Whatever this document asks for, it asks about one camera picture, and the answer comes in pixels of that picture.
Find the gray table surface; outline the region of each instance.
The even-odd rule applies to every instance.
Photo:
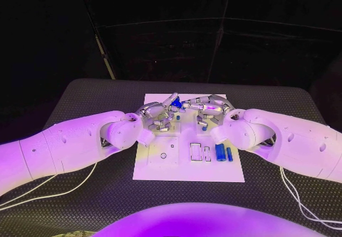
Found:
[[[292,87],[195,84],[181,82],[76,80],[63,95],[45,128],[66,120],[120,110],[135,112],[146,93],[226,94],[242,109],[258,108],[325,123],[308,92]],[[129,214],[178,202],[224,203],[271,213],[341,236],[302,216],[281,179],[279,167],[240,151],[246,183],[132,180],[138,144],[99,163],[87,183],[70,194],[30,202],[0,212],[0,236],[48,237],[76,230],[99,231]],[[92,167],[60,175],[27,198],[73,189]],[[342,184],[286,172],[302,201],[322,219],[342,220]],[[31,190],[47,178],[21,186],[6,201]]]

